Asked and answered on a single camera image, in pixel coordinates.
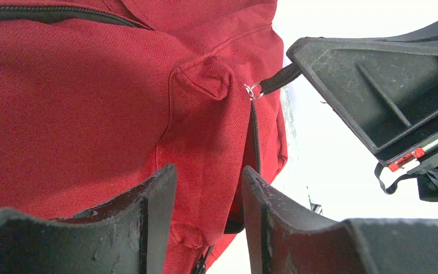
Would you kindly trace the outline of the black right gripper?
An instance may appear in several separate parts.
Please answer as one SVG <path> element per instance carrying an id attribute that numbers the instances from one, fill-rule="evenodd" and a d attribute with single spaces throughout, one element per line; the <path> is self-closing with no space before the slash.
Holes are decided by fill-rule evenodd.
<path id="1" fill-rule="evenodd" d="M 396 37 L 301 38 L 287 51 L 345 124 L 391 172 L 438 202 L 438 21 Z"/>

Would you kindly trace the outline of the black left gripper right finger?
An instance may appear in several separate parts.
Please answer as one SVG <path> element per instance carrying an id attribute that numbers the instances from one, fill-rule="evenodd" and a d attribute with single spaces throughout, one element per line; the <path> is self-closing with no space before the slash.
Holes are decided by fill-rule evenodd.
<path id="1" fill-rule="evenodd" d="M 242 172 L 252 273 L 438 273 L 438 219 L 319 215 Z"/>

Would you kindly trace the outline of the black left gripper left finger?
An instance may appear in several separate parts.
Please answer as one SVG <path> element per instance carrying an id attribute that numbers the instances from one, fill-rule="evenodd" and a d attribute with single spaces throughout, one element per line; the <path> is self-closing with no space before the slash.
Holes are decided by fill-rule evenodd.
<path id="1" fill-rule="evenodd" d="M 176 184 L 168 164 L 69 219 L 0 208 L 0 273 L 161 273 Z"/>

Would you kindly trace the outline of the red student backpack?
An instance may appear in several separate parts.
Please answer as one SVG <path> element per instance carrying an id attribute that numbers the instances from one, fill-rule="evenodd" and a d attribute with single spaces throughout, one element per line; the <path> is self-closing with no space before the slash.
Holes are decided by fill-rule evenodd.
<path id="1" fill-rule="evenodd" d="M 287 155 L 276 1 L 0 1 L 0 208 L 56 219 L 178 173 L 164 273 L 242 230 L 240 177 Z"/>

